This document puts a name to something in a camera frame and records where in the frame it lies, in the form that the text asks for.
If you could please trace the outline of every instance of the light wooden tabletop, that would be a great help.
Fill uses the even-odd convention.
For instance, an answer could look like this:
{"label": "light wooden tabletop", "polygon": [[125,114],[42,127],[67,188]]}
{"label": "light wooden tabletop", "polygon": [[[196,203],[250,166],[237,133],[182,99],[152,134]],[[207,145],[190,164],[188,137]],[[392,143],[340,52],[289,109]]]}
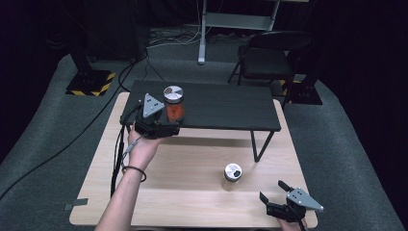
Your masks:
{"label": "light wooden tabletop", "polygon": [[[73,224],[95,225],[108,205],[119,118],[128,95],[121,93],[115,102],[78,195],[78,199],[88,198],[88,204],[73,208]],[[179,136],[164,140],[146,170],[147,181],[140,186],[132,225],[279,227],[276,219],[267,215],[259,192],[269,202],[284,204],[286,193],[278,187],[278,180],[308,190],[280,104],[276,100],[274,104],[282,130],[273,135],[259,163],[253,160],[249,131],[183,128]],[[267,136],[268,132],[255,132],[259,150]],[[238,182],[228,182],[223,176],[230,163],[242,168]],[[310,228],[316,227],[316,213],[308,211],[306,221]]]}

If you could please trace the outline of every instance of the black chair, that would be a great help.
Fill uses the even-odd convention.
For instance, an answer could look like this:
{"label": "black chair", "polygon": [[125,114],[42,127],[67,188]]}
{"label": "black chair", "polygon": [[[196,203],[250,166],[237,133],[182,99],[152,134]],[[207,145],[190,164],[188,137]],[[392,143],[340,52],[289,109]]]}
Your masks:
{"label": "black chair", "polygon": [[313,38],[307,32],[276,31],[254,35],[247,45],[238,49],[239,61],[234,68],[228,83],[234,75],[239,75],[238,85],[242,77],[252,80],[285,80],[286,95],[282,108],[291,99],[293,78],[297,65],[313,45]]}

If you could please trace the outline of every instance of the black table leg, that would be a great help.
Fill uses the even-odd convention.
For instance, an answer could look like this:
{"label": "black table leg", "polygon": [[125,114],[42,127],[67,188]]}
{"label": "black table leg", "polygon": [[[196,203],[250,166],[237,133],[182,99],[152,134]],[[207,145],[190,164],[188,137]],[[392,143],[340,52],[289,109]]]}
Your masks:
{"label": "black table leg", "polygon": [[254,131],[250,131],[250,132],[251,132],[251,140],[252,140],[252,149],[254,150],[254,161],[255,163],[258,163],[261,160],[262,155],[264,155],[264,152],[267,149],[270,139],[272,139],[274,132],[269,133],[267,140],[265,141],[264,146],[262,147],[261,152],[259,154],[258,154],[258,151],[256,150]]}

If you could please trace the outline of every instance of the gray floor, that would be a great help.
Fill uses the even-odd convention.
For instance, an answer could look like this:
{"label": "gray floor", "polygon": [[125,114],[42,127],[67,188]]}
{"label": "gray floor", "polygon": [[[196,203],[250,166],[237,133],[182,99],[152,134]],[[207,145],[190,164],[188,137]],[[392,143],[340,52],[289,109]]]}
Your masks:
{"label": "gray floor", "polygon": [[[225,85],[240,44],[229,39],[209,43],[204,65],[197,64],[198,43],[150,48],[149,60],[166,81]],[[126,65],[92,64],[116,73],[111,87],[105,96],[73,96],[64,92],[76,67],[70,56],[60,61],[35,117],[0,166],[0,193],[87,127],[113,96],[118,73]],[[146,61],[137,64],[124,85],[131,88],[134,80],[142,79],[145,67]],[[146,70],[145,81],[162,81],[151,66]],[[404,230],[338,99],[323,83],[317,82],[316,88],[322,106],[291,104],[285,109],[309,191],[325,207],[314,230]],[[81,189],[114,101],[75,143],[5,195],[0,201],[0,230],[93,229],[70,224],[70,212],[63,206]]]}

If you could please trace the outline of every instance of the human arm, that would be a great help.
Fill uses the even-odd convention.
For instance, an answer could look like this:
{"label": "human arm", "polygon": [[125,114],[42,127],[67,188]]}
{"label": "human arm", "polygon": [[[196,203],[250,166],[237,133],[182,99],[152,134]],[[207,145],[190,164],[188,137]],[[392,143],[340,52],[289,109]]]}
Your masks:
{"label": "human arm", "polygon": [[[133,126],[128,142],[131,143],[139,137]],[[129,153],[129,166],[145,171],[156,154],[160,141],[140,138]],[[138,170],[131,168],[126,170],[95,230],[129,230],[141,178],[142,174]]]}
{"label": "human arm", "polygon": [[[282,227],[282,231],[300,231],[300,225],[297,222],[287,222],[284,219],[277,218],[280,226]],[[303,218],[302,223],[305,227],[307,227],[306,220]]]}

